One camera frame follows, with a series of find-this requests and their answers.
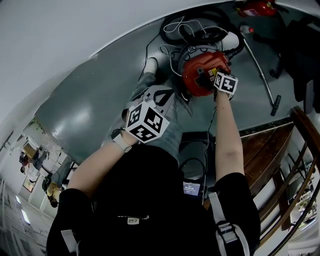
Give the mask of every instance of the vacuum wand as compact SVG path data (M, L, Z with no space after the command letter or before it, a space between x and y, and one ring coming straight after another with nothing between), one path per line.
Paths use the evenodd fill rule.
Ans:
M265 87L266 87L266 90L269 94L269 98L270 98L270 101L271 101L271 105L272 105L272 112L271 112L271 116L275 116L278 108L279 108L279 104L280 104L280 101L281 101L281 96L278 95L276 97L276 100L274 101L273 97L272 97L272 94L271 94L271 91L270 91L270 88L269 88L269 84L267 82L267 79L265 77L265 74L264 72L262 71L256 57L254 56L254 53L252 52L247 40L245 38L243 38L243 41L244 41L244 46L245 48L247 49L247 51L249 52L249 54L251 55L252 59L254 60L254 63L256 65L256 67L258 68L259 72L260 72L260 77L261 79L263 80L264 84L265 84Z

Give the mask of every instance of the vacuum hose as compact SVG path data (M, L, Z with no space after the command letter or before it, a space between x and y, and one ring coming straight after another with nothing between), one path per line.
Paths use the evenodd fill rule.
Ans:
M205 34L203 30L199 30L195 32L193 36L192 34L189 34L186 31L185 26L181 26L179 28L179 31L183 38L181 39L168 38L167 33L164 31L164 27L176 20L181 19L183 16L184 16L183 18L184 22L187 22L190 20L205 19L205 20L215 22L218 27L224 29L227 32L234 33L238 37L239 45L236 48L226 50L223 52L229 58L229 60L233 56L241 52L242 49L244 48L245 46L244 38L240 33L240 31L236 28L236 26L230 23L229 17L222 10L212 5L200 6L200 7L192 8L189 10L180 11L173 15L168 16L164 20L160 28L160 36L166 43L171 45L184 45L187 42L189 46L214 44L221 41L228 35L224 30L218 27L213 27L213 28L205 29L207 34Z

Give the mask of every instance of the backpack strap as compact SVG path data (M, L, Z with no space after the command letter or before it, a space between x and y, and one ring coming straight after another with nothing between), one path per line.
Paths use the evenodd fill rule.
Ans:
M213 211L213 219L217 226L215 237L221 256L227 256L226 246L236 240L241 242L244 256L250 256L249 245L245 234L238 225L226 220L217 193L210 193L209 199Z

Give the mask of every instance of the fluorescent light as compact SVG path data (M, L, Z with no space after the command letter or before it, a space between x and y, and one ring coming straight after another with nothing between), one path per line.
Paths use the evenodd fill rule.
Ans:
M21 212L22 212L22 215L23 215L23 218L24 218L25 222L30 224L30 221L28 219L28 216L27 216L26 212L24 210L21 210Z
M21 204L19 197L15 196L16 201Z

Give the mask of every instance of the white watch strap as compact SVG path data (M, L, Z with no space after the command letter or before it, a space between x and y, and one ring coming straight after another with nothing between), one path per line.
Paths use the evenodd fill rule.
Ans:
M113 141L117 143L120 148L124 150L125 153L129 152L129 150L132 148L128 143L125 142L124 138L122 138L121 133L119 133Z

